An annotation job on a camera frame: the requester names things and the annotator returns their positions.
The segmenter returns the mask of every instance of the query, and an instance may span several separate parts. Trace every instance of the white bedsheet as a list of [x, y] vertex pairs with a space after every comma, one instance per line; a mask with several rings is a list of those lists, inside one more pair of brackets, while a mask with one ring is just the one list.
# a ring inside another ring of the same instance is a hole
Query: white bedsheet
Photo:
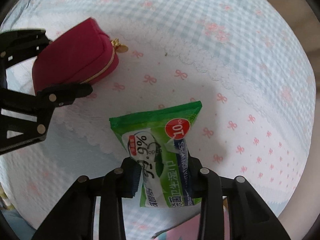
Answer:
[[[35, 228], [80, 175], [103, 176], [126, 151], [109, 117], [193, 100], [191, 155], [221, 176], [244, 175], [278, 215], [303, 172], [315, 80], [290, 27], [265, 0], [21, 0], [1, 30], [40, 27], [55, 39], [94, 17], [129, 52], [93, 94], [56, 109], [46, 141], [0, 157], [0, 182]], [[33, 93], [28, 60], [7, 71]], [[127, 239], [148, 239], [200, 207], [139, 207], [124, 200]]]

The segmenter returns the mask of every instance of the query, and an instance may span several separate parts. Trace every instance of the red pouch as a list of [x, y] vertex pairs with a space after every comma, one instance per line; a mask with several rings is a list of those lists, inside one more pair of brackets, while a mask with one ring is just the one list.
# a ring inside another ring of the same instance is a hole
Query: red pouch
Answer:
[[117, 67], [119, 47], [126, 48], [111, 41], [94, 19], [81, 22], [38, 55], [32, 68], [35, 93], [52, 85], [98, 82]]

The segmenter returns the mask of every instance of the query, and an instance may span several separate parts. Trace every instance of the wet wipes package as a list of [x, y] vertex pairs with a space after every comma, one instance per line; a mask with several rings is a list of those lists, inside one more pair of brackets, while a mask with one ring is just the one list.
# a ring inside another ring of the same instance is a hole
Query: wet wipes package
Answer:
[[111, 129], [142, 166], [140, 206], [181, 207], [199, 203], [190, 197], [185, 136], [202, 107], [200, 101], [110, 118]]

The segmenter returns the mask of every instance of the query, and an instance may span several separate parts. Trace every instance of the zipper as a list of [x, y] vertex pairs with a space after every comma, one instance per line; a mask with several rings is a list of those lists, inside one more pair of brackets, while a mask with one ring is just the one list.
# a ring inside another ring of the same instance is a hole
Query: zipper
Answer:
[[116, 54], [115, 48], [112, 47], [112, 56], [111, 56], [111, 59], [108, 62], [108, 64], [102, 70], [100, 70], [98, 73], [96, 73], [92, 77], [86, 79], [85, 81], [82, 81], [80, 84], [88, 83], [88, 82], [92, 81], [93, 79], [95, 79], [96, 77], [100, 76], [102, 73], [104, 73], [110, 67], [110, 65], [113, 63], [113, 60], [115, 59], [115, 54]]

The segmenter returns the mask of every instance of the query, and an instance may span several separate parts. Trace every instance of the gold charm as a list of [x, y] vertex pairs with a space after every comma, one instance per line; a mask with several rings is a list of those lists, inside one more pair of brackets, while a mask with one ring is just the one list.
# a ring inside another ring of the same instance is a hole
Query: gold charm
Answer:
[[129, 48], [126, 45], [121, 44], [119, 42], [119, 39], [115, 39], [115, 40], [111, 41], [111, 44], [115, 48], [115, 51], [118, 53], [125, 53], [129, 50]]

